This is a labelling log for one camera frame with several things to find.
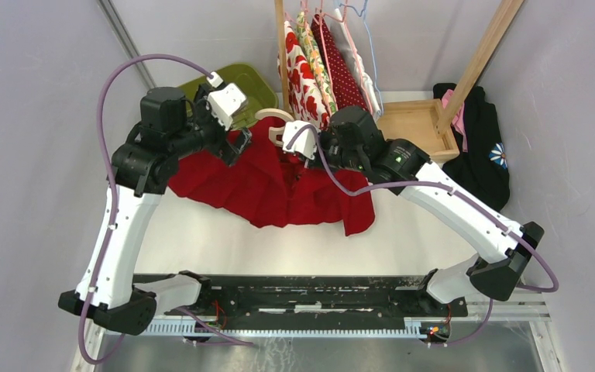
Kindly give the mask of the green plastic basket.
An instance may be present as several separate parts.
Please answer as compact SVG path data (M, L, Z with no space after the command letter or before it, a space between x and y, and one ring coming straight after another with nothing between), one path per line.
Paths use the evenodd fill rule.
M256 123L256 112L278 107L277 95L253 66L244 63L230 64L216 70L215 73L224 84L235 84L246 97L245 105L232 117L227 132L249 128ZM199 114L205 115L208 119L217 119L206 109L208 94L215 88L207 82L205 74L200 72L197 78L179 85L178 88L184 93L184 98L174 107L183 108L185 113L175 112L170 115L176 130L197 127Z

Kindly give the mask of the red skirt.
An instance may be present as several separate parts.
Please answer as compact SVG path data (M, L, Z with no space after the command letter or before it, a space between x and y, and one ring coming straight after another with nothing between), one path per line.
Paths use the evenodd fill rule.
M268 138L271 121L251 129L252 144L231 167L208 151L184 158L169 182L180 198L223 208L257 228L342 222L345 236L375 221L370 194L350 197L324 170L307 169Z

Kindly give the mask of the cream plastic hanger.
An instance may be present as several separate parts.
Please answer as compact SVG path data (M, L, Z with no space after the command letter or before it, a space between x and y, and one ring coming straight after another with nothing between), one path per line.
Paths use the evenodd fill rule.
M257 121L269 119L271 126L268 129L268 138L276 147L283 146L284 129L287 123L293 122L294 117L291 113L279 108L262 108L254 114Z

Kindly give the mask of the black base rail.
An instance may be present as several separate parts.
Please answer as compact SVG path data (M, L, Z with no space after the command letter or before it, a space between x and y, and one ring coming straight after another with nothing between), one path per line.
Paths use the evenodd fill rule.
M225 330L398 330L406 318L469 314L465 298L430 298L422 276L263 276L208 274L187 309L218 317Z

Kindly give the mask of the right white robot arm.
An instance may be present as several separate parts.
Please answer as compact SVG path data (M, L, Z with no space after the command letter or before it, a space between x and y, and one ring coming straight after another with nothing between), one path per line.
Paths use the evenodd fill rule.
M296 153L306 167L362 174L368 186L352 191L334 180L349 196L385 188L415 203L458 233L475 253L445 269L434 269L418 292L418 310L436 316L451 301L482 294L506 301L519 286L543 228L515 222L457 184L430 156L407 139L385 139L372 115L358 106L337 111L326 130L309 122L293 122L283 134L283 149Z

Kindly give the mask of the red poppy print garment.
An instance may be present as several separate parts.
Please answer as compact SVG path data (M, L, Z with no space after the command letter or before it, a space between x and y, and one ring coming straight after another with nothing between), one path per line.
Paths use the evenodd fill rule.
M298 35L288 21L284 22L288 104L294 117L324 129L329 122L320 88L312 72Z

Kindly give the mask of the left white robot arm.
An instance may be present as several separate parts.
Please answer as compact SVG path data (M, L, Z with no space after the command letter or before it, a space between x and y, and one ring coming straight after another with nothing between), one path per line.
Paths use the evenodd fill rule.
M156 315L184 305L203 315L211 309L206 280L182 271L145 284L134 284L134 269L149 222L181 159L211 154L234 164L250 145L243 130L227 137L235 114L246 106L233 83L200 85L193 100L174 87L154 88L140 102L140 121L112 155L115 193L107 207L88 268L74 290L63 292L61 309L85 315L95 324L136 336Z

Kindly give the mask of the dark red polka-dot garment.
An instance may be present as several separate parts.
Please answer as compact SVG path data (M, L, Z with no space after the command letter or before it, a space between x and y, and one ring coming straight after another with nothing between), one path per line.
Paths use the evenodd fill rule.
M336 108L343 109L349 106L359 106L367 111L366 100L361 89L353 78L339 48L335 45L334 38L325 20L318 14L313 16L311 31L318 45L325 70L328 73Z

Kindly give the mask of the black garment with flower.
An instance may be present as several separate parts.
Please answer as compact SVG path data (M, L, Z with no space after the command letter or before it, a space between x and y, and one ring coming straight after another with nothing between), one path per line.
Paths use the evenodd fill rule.
M460 154L442 169L483 203L501 211L511 196L510 174L497 110L483 88L470 90L453 116L451 129Z

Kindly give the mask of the white garment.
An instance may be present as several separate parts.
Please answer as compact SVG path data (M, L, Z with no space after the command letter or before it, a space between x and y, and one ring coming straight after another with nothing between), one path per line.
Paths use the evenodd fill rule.
M339 49L346 66L353 76L364 102L366 103L366 107L370 110L373 118L378 120L382 116L382 112L380 111L378 100L376 99L371 86L371 76L366 72L363 58L359 54L347 23L343 20L342 11L340 9L335 9L334 17L335 20L333 21L332 35L334 37L335 45Z

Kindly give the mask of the yellow floral print garment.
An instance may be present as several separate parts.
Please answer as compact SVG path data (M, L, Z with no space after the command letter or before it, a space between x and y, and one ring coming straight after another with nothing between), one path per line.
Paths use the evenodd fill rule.
M325 66L315 36L308 25L304 11L300 11L296 18L297 37L311 67L318 89L321 92L328 114L337 111L337 104L332 90L332 82Z

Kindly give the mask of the wooden clothes rack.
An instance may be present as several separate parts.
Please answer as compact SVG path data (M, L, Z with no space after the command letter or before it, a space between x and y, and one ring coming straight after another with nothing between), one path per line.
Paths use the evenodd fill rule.
M435 98L389 103L377 120L384 137L410 140L439 164L458 157L460 149L451 127L452 120L522 5L520 0L500 3L447 105Z

